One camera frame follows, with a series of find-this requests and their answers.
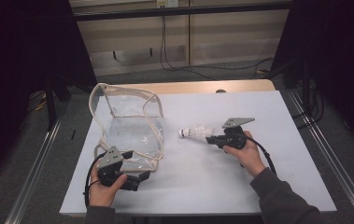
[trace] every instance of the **gray floor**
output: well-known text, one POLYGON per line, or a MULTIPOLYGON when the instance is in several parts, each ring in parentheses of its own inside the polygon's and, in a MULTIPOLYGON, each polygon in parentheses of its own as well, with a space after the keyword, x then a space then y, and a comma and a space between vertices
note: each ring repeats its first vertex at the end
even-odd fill
MULTIPOLYGON (((239 67, 252 62, 225 63, 217 66, 239 67)), ((259 68, 269 68, 271 62, 262 64, 259 68)), ((238 71, 224 71, 213 68, 194 68, 194 72, 213 79, 245 79, 254 75, 255 68, 238 71)), ((99 82, 109 84, 194 81, 208 80, 192 72, 165 72, 154 70, 139 74, 123 74, 99 77, 99 82)), ((287 107, 292 115, 298 114, 288 91, 282 84, 282 77, 273 80, 281 91, 287 107)), ((91 122, 88 109, 88 94, 71 89, 72 98, 67 106, 60 130, 55 138, 46 163, 38 178, 32 197, 26 207, 21 223, 81 223, 81 218, 71 218, 60 215, 59 209, 72 177, 78 156, 85 141, 91 122)), ((38 150, 46 136, 47 110, 31 112, 25 120, 23 129, 13 147, 5 156, 0 166, 0 223, 4 223, 16 200, 23 182, 28 176, 35 161, 38 150)), ((346 171, 354 181, 354 133, 345 128, 343 118, 325 100, 325 113, 319 122, 319 127, 333 147, 337 157, 343 163, 346 171)), ((337 212, 323 214, 328 223, 354 223, 354 207, 339 184, 330 165, 324 159, 315 140, 307 129, 300 131, 307 148, 317 165, 323 181, 330 192, 338 209, 337 212)), ((150 217, 148 223, 262 223, 259 216, 251 217, 150 217)), ((118 223, 133 223, 130 217, 118 217, 118 223)))

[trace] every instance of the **hand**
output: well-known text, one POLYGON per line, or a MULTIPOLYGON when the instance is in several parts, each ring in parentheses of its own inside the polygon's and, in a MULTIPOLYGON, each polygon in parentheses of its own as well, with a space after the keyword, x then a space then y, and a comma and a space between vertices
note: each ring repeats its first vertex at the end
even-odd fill
POLYGON ((92 184, 90 187, 90 205, 109 207, 115 199, 116 192, 126 182, 127 175, 119 176, 112 186, 105 187, 98 181, 98 169, 96 169, 97 164, 94 165, 91 173, 91 183, 94 183, 95 181, 97 182, 92 184))
MULTIPOLYGON (((247 137, 252 138, 250 132, 244 131, 244 134, 247 137)), ((261 160, 261 156, 259 155, 258 146, 249 140, 247 140, 246 145, 241 150, 228 146, 223 147, 223 150, 234 155, 240 163, 247 168, 248 173, 253 177, 260 174, 261 171, 266 168, 261 160)))

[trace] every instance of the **person's left hand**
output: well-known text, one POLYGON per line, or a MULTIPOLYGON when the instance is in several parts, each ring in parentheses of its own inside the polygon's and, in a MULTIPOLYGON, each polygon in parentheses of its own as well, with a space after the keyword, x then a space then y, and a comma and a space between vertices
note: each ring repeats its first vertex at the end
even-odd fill
POLYGON ((91 206, 104 206, 109 207, 113 200, 115 199, 116 192, 121 188, 121 186, 126 182, 127 175, 121 175, 119 178, 113 183, 112 186, 106 187, 103 186, 98 180, 98 169, 97 164, 95 164, 94 168, 92 169, 91 173, 91 183, 90 187, 90 203, 91 206))

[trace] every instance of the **black cable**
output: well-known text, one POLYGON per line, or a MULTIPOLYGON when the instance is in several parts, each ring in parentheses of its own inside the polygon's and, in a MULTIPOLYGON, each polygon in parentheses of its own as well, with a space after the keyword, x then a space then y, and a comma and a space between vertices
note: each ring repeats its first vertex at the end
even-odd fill
POLYGON ((266 149, 264 149, 264 147, 259 142, 257 142, 255 139, 253 139, 251 137, 246 136, 245 134, 233 133, 233 135, 244 137, 245 139, 255 143, 261 149, 264 157, 267 159, 267 162, 269 163, 269 166, 270 166, 270 170, 272 170, 272 172, 276 175, 276 167, 273 165, 273 161, 270 158, 270 154, 266 151, 266 149))
POLYGON ((165 17, 163 17, 163 40, 162 40, 162 47, 160 49, 160 64, 162 65, 162 68, 165 70, 165 71, 169 71, 169 72, 175 72, 175 71, 186 71, 186 72, 190 72, 190 73, 194 73, 196 75, 199 75, 200 77, 205 77, 205 78, 208 78, 210 80, 214 80, 216 81, 216 79, 212 78, 212 77, 207 77, 203 74, 200 74, 200 73, 197 73, 197 72, 194 72, 192 70, 187 70, 185 68, 188 68, 188 67, 181 67, 181 68, 175 68, 173 67, 169 62, 168 62, 168 59, 167 59, 167 53, 166 53, 166 50, 165 50, 165 17), (163 51, 164 51, 164 56, 165 56, 165 61, 167 62, 167 64, 171 67, 170 68, 166 68, 164 67, 163 65, 163 51))
POLYGON ((313 94, 313 96, 312 96, 312 99, 311 99, 311 102, 312 102, 312 103, 311 103, 311 105, 310 105, 310 110, 309 110, 309 111, 306 111, 306 110, 305 110, 305 111, 303 111, 302 113, 297 114, 297 115, 291 115, 293 119, 297 119, 297 118, 299 118, 299 117, 301 117, 301 116, 303 116, 303 115, 306 115, 306 114, 311 115, 311 114, 312 114, 312 111, 313 111, 314 109, 317 109, 317 111, 316 111, 316 115, 317 115, 317 113, 319 112, 319 104, 318 104, 317 98, 316 98, 317 90, 318 90, 318 89, 315 89, 314 94, 313 94))
POLYGON ((210 66, 210 65, 193 65, 193 66, 182 66, 182 67, 174 67, 172 64, 170 64, 168 62, 168 58, 167 58, 167 51, 166 51, 166 35, 165 35, 165 17, 163 17, 163 39, 162 39, 162 46, 161 46, 161 51, 160 51, 160 63, 162 65, 162 68, 165 70, 165 71, 187 71, 187 72, 191 72, 191 73, 194 73, 196 75, 199 75, 201 77, 205 77, 205 78, 208 78, 208 79, 211 79, 211 80, 216 80, 212 77, 208 77, 208 76, 205 76, 203 74, 200 74, 200 73, 197 73, 197 72, 194 72, 192 70, 188 70, 189 68, 213 68, 213 69, 221 69, 221 70, 230 70, 230 71, 236 71, 236 70, 244 70, 244 69, 249 69, 251 67, 257 67, 259 64, 261 63, 264 63, 264 62, 267 62, 267 61, 270 61, 270 60, 273 60, 274 58, 273 57, 268 57, 268 58, 265 58, 257 63, 254 63, 252 65, 249 65, 249 66, 245 66, 245 67, 238 67, 238 68, 225 68, 225 67, 217 67, 217 66, 210 66), (164 58, 165 58, 165 62, 168 64, 168 66, 170 66, 170 68, 166 68, 164 67, 163 65, 163 53, 164 53, 164 58))
POLYGON ((32 101, 34 100, 35 98, 37 98, 38 96, 40 96, 41 94, 43 94, 44 91, 40 91, 36 96, 34 97, 30 97, 29 100, 32 101))
POLYGON ((266 76, 261 77, 261 79, 273 79, 274 77, 278 76, 279 74, 281 74, 281 72, 288 68, 289 66, 291 66, 292 64, 296 63, 297 59, 291 59, 289 62, 281 64, 278 68, 270 71, 269 74, 266 74, 266 76))
POLYGON ((92 186, 92 184, 98 182, 99 180, 96 180, 94 182, 92 182, 91 184, 89 184, 90 182, 90 176, 92 175, 92 168, 94 167, 95 163, 100 160, 101 158, 103 158, 105 156, 106 152, 104 152, 103 154, 100 154, 99 156, 97 156, 97 158, 95 158, 95 160, 92 162, 92 165, 90 166, 89 172, 87 173, 87 177, 86 177, 86 185, 84 187, 84 203, 86 204, 86 207, 89 206, 90 203, 90 187, 92 186))
POLYGON ((316 116, 317 116, 317 114, 318 114, 318 113, 316 113, 316 115, 315 115, 313 118, 311 118, 310 120, 308 120, 307 123, 305 123, 305 124, 303 124, 303 125, 301 125, 301 126, 298 126, 298 127, 297 127, 298 130, 301 130, 301 129, 303 129, 303 128, 310 127, 311 125, 314 125, 314 124, 318 123, 318 122, 322 119, 322 117, 323 117, 323 115, 324 115, 325 107, 324 107, 323 96, 322 96, 322 94, 320 93, 320 91, 319 91, 319 99, 320 99, 320 101, 321 101, 321 109, 319 109, 319 111, 320 111, 319 117, 316 118, 316 116))
POLYGON ((314 93, 313 93, 312 102, 313 102, 314 106, 311 107, 311 110, 316 109, 316 112, 315 112, 313 118, 315 118, 315 117, 319 114, 319 102, 318 102, 318 100, 317 100, 317 92, 318 92, 318 90, 319 90, 319 89, 315 89, 315 90, 314 90, 314 93))

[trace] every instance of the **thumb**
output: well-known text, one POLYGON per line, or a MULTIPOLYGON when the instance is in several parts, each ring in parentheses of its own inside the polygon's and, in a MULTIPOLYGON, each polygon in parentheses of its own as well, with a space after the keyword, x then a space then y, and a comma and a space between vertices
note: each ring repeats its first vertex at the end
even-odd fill
POLYGON ((123 186, 123 184, 126 182, 127 180, 127 175, 121 175, 118 177, 118 179, 115 181, 115 183, 113 183, 112 186, 110 186, 109 189, 111 189, 112 191, 114 191, 116 193, 116 191, 118 191, 121 186, 123 186))

